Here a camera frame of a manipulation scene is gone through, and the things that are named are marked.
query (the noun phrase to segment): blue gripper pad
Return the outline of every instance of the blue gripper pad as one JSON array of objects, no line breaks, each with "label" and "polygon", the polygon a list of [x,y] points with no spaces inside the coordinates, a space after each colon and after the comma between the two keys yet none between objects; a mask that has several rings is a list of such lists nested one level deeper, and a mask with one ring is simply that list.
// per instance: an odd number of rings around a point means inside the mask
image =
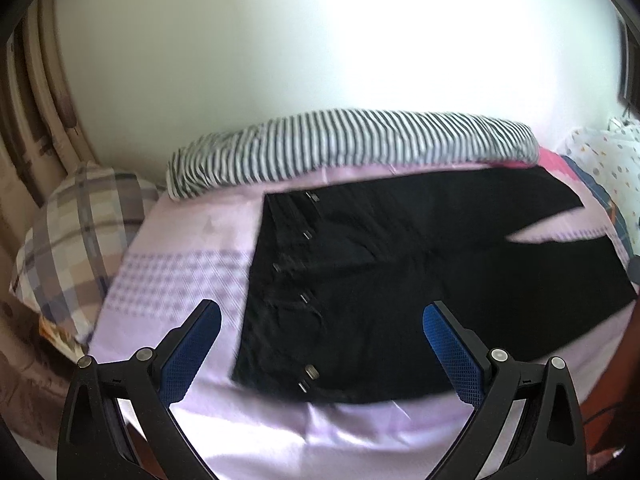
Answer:
[{"label": "blue gripper pad", "polygon": [[477,409],[484,400],[482,368],[434,304],[424,309],[422,329],[460,400]]},{"label": "blue gripper pad", "polygon": [[220,307],[210,301],[162,367],[158,397],[165,407],[184,398],[221,325]]}]

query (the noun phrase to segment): silver screw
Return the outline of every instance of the silver screw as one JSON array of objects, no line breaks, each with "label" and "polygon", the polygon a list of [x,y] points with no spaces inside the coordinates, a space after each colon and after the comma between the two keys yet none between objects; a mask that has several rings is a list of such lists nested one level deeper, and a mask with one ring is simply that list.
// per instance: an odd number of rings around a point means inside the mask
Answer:
[{"label": "silver screw", "polygon": [[90,365],[93,360],[94,359],[90,355],[83,355],[81,358],[78,359],[78,367],[87,368],[88,365]]},{"label": "silver screw", "polygon": [[495,361],[498,361],[499,363],[503,363],[509,358],[509,354],[507,354],[507,352],[505,352],[501,348],[496,348],[494,350],[491,350],[491,357]]},{"label": "silver screw", "polygon": [[316,367],[313,365],[305,366],[305,372],[313,381],[315,381],[318,377],[320,377],[320,373],[318,372],[318,370],[316,370]]},{"label": "silver screw", "polygon": [[151,348],[141,348],[136,352],[136,359],[138,361],[149,361],[154,351]]},{"label": "silver screw", "polygon": [[558,370],[562,370],[566,366],[566,363],[559,357],[553,357],[551,364]]}]

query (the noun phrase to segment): curtain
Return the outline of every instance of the curtain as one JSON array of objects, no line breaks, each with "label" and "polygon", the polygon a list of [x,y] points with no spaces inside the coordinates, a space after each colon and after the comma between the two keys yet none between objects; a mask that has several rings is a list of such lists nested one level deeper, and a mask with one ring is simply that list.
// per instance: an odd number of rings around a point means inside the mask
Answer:
[{"label": "curtain", "polygon": [[35,0],[0,46],[0,414],[55,448],[74,364],[40,335],[43,319],[8,292],[15,255],[50,193],[95,162],[58,55],[54,0]]}]

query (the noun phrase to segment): pink fabric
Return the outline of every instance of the pink fabric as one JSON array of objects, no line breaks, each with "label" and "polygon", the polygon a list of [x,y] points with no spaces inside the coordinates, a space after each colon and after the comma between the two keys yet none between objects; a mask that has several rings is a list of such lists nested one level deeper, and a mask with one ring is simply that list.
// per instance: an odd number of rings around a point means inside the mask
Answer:
[{"label": "pink fabric", "polygon": [[[581,197],[585,208],[539,222],[513,238],[539,242],[607,234],[625,261],[609,218],[591,200],[584,184],[554,154],[543,153],[543,164]],[[172,412],[220,478],[425,478],[470,414],[469,406],[455,394],[367,406],[311,406],[261,397],[237,387],[228,376],[242,327],[248,268],[265,192],[409,172],[479,168],[483,166],[334,168],[288,182],[213,190],[180,203],[164,196],[124,258],[90,351],[99,362],[127,359],[142,346],[157,345],[202,298],[211,298],[223,311],[220,336],[187,396],[172,406]],[[630,311],[627,307],[558,351],[572,371],[581,399],[608,363]],[[136,424],[126,403],[124,411]],[[505,445],[497,446],[498,451]],[[494,457],[485,473],[496,466]]]}]

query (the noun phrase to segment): black and white striped fabric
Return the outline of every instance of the black and white striped fabric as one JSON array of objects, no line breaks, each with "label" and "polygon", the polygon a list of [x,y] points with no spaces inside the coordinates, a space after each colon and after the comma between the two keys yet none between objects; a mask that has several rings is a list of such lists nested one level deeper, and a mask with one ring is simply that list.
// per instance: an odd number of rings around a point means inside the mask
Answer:
[{"label": "black and white striped fabric", "polygon": [[538,143],[521,123],[458,113],[334,109],[204,136],[174,153],[166,181],[169,195],[180,200],[322,167],[537,160]]}]

